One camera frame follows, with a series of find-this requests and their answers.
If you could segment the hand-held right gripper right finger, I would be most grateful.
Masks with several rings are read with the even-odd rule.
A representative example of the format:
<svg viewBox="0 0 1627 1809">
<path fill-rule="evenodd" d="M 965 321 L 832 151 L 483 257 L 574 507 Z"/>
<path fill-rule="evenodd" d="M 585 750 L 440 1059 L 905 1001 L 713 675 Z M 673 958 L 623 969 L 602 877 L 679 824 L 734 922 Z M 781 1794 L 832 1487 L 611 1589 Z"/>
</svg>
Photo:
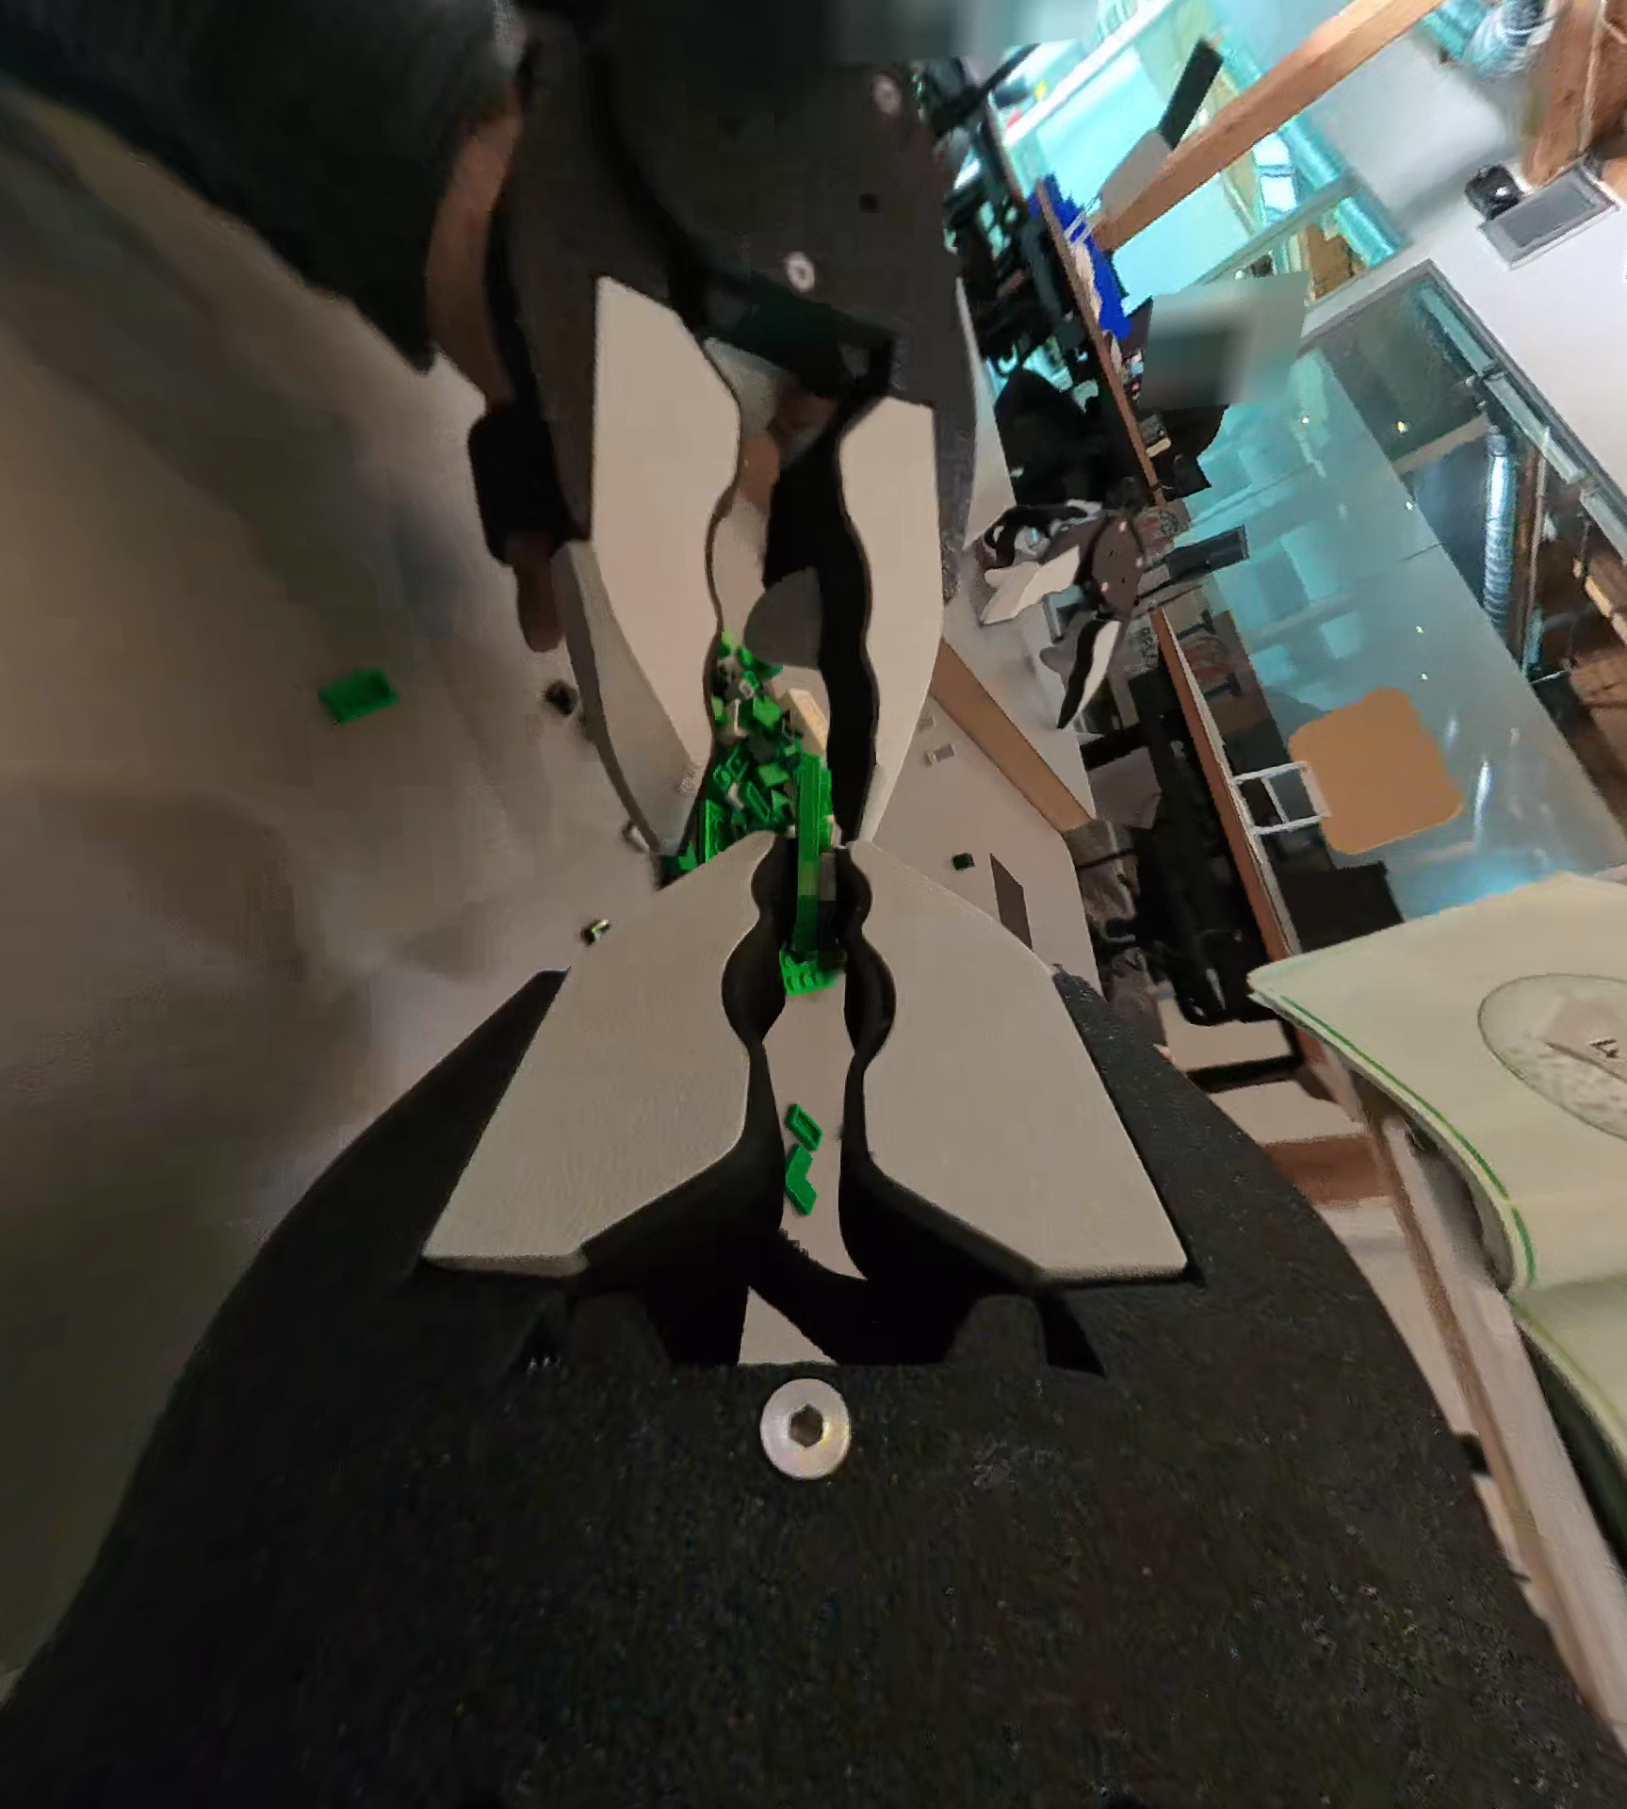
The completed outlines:
<svg viewBox="0 0 1627 1809">
<path fill-rule="evenodd" d="M 1186 1278 L 1186 1250 L 1050 967 L 869 843 L 843 860 L 839 1231 L 937 1301 Z"/>
</svg>

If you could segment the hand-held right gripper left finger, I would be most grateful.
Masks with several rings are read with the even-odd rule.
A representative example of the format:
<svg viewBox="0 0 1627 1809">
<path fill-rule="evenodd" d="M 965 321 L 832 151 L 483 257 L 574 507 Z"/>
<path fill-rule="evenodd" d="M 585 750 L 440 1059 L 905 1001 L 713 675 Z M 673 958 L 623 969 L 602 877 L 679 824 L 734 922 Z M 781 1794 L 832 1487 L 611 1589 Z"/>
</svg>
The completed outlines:
<svg viewBox="0 0 1627 1809">
<path fill-rule="evenodd" d="M 766 1037 L 786 841 L 657 894 L 560 980 L 423 1244 L 464 1274 L 638 1299 L 666 1346 L 738 1346 L 779 1235 Z"/>
</svg>

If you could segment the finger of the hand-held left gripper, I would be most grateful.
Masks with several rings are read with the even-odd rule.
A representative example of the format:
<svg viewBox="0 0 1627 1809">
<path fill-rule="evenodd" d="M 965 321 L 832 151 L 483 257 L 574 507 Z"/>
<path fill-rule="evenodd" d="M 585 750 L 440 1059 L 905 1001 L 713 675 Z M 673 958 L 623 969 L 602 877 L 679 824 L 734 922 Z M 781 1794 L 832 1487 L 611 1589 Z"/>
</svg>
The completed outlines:
<svg viewBox="0 0 1627 1809">
<path fill-rule="evenodd" d="M 673 309 L 609 277 L 594 306 L 589 528 L 560 549 L 560 626 L 606 777 L 645 848 L 672 856 L 713 750 L 709 560 L 739 417 Z"/>
<path fill-rule="evenodd" d="M 760 658 L 824 686 L 824 762 L 847 843 L 873 837 L 909 756 L 941 639 L 933 415 L 892 396 L 775 406 Z"/>
</svg>

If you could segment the green lego assembly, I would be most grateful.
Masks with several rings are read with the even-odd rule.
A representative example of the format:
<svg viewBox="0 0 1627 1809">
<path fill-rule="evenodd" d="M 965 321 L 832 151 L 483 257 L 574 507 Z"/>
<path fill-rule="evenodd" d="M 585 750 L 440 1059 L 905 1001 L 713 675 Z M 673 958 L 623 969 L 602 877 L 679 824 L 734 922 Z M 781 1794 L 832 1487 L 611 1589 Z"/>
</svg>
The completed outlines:
<svg viewBox="0 0 1627 1809">
<path fill-rule="evenodd" d="M 790 1001 L 828 990 L 845 965 L 837 911 L 837 826 L 828 767 L 818 754 L 803 754 L 794 765 L 792 807 L 792 907 L 779 944 L 779 978 Z"/>
</svg>

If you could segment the person's left forearm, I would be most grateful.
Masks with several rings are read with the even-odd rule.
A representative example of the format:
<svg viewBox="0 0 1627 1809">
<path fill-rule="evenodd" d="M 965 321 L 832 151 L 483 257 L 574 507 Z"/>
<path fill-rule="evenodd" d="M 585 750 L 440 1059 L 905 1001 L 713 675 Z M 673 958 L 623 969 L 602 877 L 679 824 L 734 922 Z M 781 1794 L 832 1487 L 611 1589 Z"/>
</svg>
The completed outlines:
<svg viewBox="0 0 1627 1809">
<path fill-rule="evenodd" d="M 464 136 L 513 96 L 487 2 L 0 2 L 0 76 L 158 161 L 414 366 Z"/>
</svg>

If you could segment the pile of lego pieces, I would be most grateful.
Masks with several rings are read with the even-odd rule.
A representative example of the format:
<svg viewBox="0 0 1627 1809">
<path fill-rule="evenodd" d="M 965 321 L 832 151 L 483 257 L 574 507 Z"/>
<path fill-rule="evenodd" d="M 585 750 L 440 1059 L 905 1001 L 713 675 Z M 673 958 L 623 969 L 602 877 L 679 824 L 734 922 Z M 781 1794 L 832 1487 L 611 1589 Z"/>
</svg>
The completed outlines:
<svg viewBox="0 0 1627 1809">
<path fill-rule="evenodd" d="M 707 673 L 711 762 L 677 848 L 651 858 L 658 890 L 753 835 L 798 835 L 800 794 L 828 780 L 824 728 L 807 692 L 783 667 L 721 634 Z"/>
</svg>

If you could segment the lego instruction booklet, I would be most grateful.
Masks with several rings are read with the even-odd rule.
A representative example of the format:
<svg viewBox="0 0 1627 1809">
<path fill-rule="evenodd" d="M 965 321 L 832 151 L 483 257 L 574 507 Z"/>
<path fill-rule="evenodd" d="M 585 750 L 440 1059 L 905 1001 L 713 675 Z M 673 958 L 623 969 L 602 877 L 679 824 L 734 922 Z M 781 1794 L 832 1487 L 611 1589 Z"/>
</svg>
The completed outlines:
<svg viewBox="0 0 1627 1809">
<path fill-rule="evenodd" d="M 1627 884 L 1555 877 L 1253 971 L 1457 1171 L 1627 1481 Z"/>
</svg>

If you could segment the person's left hand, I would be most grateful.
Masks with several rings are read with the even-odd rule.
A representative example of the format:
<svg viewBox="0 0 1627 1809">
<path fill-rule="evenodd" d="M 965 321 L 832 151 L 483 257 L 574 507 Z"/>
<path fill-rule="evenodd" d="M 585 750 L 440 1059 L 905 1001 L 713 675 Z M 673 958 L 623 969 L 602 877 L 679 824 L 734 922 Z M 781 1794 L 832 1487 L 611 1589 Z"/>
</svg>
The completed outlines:
<svg viewBox="0 0 1627 1809">
<path fill-rule="evenodd" d="M 493 272 L 504 268 L 491 255 L 489 242 L 517 125 L 513 104 L 506 102 L 464 136 L 438 202 L 423 274 L 431 338 L 480 392 L 485 421 L 495 424 L 510 421 L 521 407 L 517 383 L 502 357 L 487 283 Z M 551 586 L 553 551 L 553 536 L 536 526 L 506 522 L 496 536 L 495 556 L 513 575 L 519 632 L 538 654 L 560 645 Z"/>
</svg>

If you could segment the background gripper device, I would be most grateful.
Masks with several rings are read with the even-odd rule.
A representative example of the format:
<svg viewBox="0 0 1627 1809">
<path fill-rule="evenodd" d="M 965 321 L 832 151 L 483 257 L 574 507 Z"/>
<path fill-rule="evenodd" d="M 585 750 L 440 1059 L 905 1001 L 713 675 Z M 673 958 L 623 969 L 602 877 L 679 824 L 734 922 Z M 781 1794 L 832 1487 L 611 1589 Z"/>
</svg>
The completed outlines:
<svg viewBox="0 0 1627 1809">
<path fill-rule="evenodd" d="M 1124 511 L 1076 502 L 1014 503 L 977 537 L 973 552 L 984 600 L 982 628 L 1014 622 L 1044 600 L 1073 594 L 1082 605 L 1065 639 L 1043 656 L 1061 681 L 1056 730 L 1075 726 L 1105 683 L 1133 620 L 1167 577 L 1146 558 L 1142 530 L 1154 509 Z"/>
</svg>

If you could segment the wooden-edged desk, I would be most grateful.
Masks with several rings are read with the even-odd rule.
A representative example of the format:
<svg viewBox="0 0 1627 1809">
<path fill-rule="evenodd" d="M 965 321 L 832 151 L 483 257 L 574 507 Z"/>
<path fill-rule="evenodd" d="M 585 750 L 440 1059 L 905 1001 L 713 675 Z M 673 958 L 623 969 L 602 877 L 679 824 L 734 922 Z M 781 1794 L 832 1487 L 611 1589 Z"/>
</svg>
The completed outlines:
<svg viewBox="0 0 1627 1809">
<path fill-rule="evenodd" d="M 1163 449 L 1165 441 L 1161 438 L 1146 441 L 1140 430 L 1133 398 L 1127 394 L 1125 366 L 1114 360 L 1108 338 L 1097 328 L 1097 291 L 1093 277 L 1088 275 L 1086 266 L 1080 264 L 1073 240 L 1060 225 L 1056 208 L 1050 202 L 1050 193 L 1044 187 L 1033 193 L 1031 208 L 1043 223 L 1060 277 L 1069 287 L 1071 315 L 1080 323 L 1086 345 L 1095 357 L 1097 390 L 1105 407 L 1118 419 L 1127 464 L 1137 473 L 1144 505 L 1159 509 L 1171 519 L 1178 513 L 1176 500 L 1159 477 L 1157 464 L 1152 458 L 1152 451 Z M 1284 960 L 1301 952 L 1299 939 L 1282 901 L 1276 877 L 1244 813 L 1244 799 L 1216 733 L 1206 699 L 1188 667 L 1186 652 L 1167 609 L 1163 601 L 1157 601 L 1150 609 L 1157 666 L 1169 684 L 1174 713 L 1184 722 L 1186 745 L 1191 748 L 1195 771 L 1201 775 L 1203 788 L 1208 794 L 1210 809 L 1229 854 L 1231 871 L 1246 899 L 1248 914 L 1253 920 L 1267 960 Z"/>
</svg>

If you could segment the tan chair back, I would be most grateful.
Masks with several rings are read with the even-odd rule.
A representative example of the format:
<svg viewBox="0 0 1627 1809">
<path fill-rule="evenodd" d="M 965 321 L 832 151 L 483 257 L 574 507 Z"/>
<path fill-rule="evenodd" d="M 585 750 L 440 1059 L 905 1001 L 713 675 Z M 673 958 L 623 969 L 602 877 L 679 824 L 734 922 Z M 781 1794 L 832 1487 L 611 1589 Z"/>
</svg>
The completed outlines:
<svg viewBox="0 0 1627 1809">
<path fill-rule="evenodd" d="M 1366 856 L 1463 814 L 1440 745 L 1402 690 L 1376 688 L 1323 713 L 1287 737 L 1285 752 L 1314 784 L 1333 856 Z"/>
</svg>

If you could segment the wooden ceiling beam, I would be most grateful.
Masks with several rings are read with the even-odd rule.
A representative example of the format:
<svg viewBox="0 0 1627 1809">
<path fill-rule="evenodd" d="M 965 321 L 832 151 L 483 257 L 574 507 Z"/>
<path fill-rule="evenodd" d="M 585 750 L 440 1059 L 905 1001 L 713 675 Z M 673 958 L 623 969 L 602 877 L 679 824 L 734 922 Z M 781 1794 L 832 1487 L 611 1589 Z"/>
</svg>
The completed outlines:
<svg viewBox="0 0 1627 1809">
<path fill-rule="evenodd" d="M 1351 2 L 1319 23 L 1212 121 L 1171 149 L 1118 208 L 1103 208 L 1092 236 L 1108 255 L 1137 238 L 1195 189 L 1227 170 L 1434 10 L 1434 2 Z"/>
</svg>

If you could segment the wall vent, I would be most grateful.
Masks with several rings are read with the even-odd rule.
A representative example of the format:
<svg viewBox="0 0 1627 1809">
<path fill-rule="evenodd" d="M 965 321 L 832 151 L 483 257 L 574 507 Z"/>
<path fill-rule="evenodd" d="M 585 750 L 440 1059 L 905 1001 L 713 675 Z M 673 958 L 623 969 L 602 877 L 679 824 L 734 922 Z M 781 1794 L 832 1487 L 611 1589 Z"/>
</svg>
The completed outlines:
<svg viewBox="0 0 1627 1809">
<path fill-rule="evenodd" d="M 1479 236 L 1504 266 L 1525 264 L 1613 210 L 1611 196 L 1581 168 L 1525 189 L 1504 166 L 1474 172 L 1463 198 Z"/>
</svg>

